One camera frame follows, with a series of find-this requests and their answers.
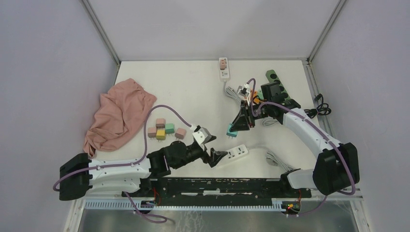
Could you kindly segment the green power strip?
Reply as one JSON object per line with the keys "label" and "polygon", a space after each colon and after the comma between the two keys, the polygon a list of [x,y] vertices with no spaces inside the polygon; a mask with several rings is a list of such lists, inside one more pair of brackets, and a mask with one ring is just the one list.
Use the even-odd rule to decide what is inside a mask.
{"label": "green power strip", "polygon": [[268,70],[265,73],[265,76],[266,76],[269,83],[275,83],[275,84],[279,85],[280,91],[281,91],[281,93],[283,94],[283,96],[286,100],[290,99],[290,96],[289,96],[287,90],[285,89],[284,85],[282,84],[282,82],[280,81],[278,75],[276,74],[276,72],[274,70]]}

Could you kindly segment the white USB power strip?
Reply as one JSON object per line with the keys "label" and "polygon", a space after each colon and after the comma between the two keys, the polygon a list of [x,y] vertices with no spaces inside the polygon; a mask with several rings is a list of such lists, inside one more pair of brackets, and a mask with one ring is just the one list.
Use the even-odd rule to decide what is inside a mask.
{"label": "white USB power strip", "polygon": [[221,161],[219,162],[219,165],[226,165],[226,164],[233,163],[234,161],[237,161],[249,154],[249,150],[245,145],[239,145],[239,146],[233,147],[227,150],[226,152],[227,152],[227,155],[221,159]]}

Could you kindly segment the yellow adapter plug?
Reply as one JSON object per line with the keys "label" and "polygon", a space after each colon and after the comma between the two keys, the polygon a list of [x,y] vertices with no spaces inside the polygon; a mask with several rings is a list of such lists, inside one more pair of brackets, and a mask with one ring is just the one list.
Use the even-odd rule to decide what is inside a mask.
{"label": "yellow adapter plug", "polygon": [[157,131],[156,131],[156,136],[155,136],[155,138],[156,138],[158,141],[163,141],[163,140],[165,140],[165,139],[166,139],[166,132],[165,132],[165,130],[162,130],[162,129],[157,130]]}

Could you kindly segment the pink adapter plug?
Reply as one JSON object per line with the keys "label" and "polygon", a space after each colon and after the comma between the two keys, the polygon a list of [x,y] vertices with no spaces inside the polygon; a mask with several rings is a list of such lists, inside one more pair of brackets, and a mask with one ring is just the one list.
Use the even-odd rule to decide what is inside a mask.
{"label": "pink adapter plug", "polygon": [[187,133],[187,131],[186,131],[185,129],[183,129],[183,128],[178,128],[178,129],[175,131],[175,138],[177,138],[177,139],[179,139],[179,140],[182,140],[182,139],[185,138],[186,133]]}
{"label": "pink adapter plug", "polygon": [[166,125],[166,119],[165,118],[157,118],[156,119],[156,128],[157,129],[164,129]]}
{"label": "pink adapter plug", "polygon": [[147,137],[152,139],[156,138],[157,128],[156,127],[149,127],[146,131]]}

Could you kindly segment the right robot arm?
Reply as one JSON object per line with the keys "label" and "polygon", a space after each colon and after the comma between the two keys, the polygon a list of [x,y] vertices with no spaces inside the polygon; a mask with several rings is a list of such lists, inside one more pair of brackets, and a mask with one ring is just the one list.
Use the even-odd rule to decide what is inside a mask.
{"label": "right robot arm", "polygon": [[263,98],[255,104],[255,85],[252,78],[237,90],[240,108],[230,131],[248,131],[257,120],[269,117],[290,129],[316,158],[313,169],[283,174],[280,193],[292,197],[299,189],[316,189],[325,196],[335,192],[354,195],[360,181],[357,148],[352,143],[343,144],[318,127],[278,82],[262,85]]}

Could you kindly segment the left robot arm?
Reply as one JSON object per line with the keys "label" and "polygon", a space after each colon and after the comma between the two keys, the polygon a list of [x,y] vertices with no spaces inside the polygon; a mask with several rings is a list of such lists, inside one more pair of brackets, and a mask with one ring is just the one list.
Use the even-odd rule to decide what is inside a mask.
{"label": "left robot arm", "polygon": [[198,159],[213,168],[227,155],[227,151],[207,150],[197,142],[186,145],[181,141],[147,154],[142,161],[91,160],[81,153],[60,167],[54,190],[61,201],[76,200],[92,192],[136,192],[145,197],[152,190],[152,183],[146,179],[170,175],[172,169]]}

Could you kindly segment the green USB adapter plug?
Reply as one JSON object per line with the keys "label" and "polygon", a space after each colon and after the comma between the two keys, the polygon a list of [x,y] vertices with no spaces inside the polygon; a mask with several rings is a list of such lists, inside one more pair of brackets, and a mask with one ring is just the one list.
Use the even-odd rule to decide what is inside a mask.
{"label": "green USB adapter plug", "polygon": [[173,134],[175,133],[175,125],[173,123],[166,123],[165,124],[165,134]]}

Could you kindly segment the teal USB adapter plug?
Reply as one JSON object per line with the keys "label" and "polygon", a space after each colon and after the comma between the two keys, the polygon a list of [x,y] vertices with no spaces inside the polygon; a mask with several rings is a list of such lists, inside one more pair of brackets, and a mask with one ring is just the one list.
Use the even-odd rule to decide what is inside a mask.
{"label": "teal USB adapter plug", "polygon": [[226,135],[227,135],[229,138],[236,138],[237,135],[238,135],[238,132],[237,132],[237,131],[231,131],[232,126],[233,126],[232,123],[230,123],[230,124],[228,125],[227,131],[226,131]]}

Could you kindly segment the white slim power strip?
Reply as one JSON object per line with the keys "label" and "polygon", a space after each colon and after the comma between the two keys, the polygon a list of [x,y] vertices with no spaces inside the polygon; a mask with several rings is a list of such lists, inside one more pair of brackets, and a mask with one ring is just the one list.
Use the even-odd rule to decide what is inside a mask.
{"label": "white slim power strip", "polygon": [[227,58],[219,58],[220,59],[225,59],[226,63],[227,63],[227,67],[225,70],[220,70],[220,66],[219,66],[219,76],[220,76],[220,80],[222,82],[227,82],[230,80],[230,72],[229,72],[229,64],[228,64],[228,59]]}

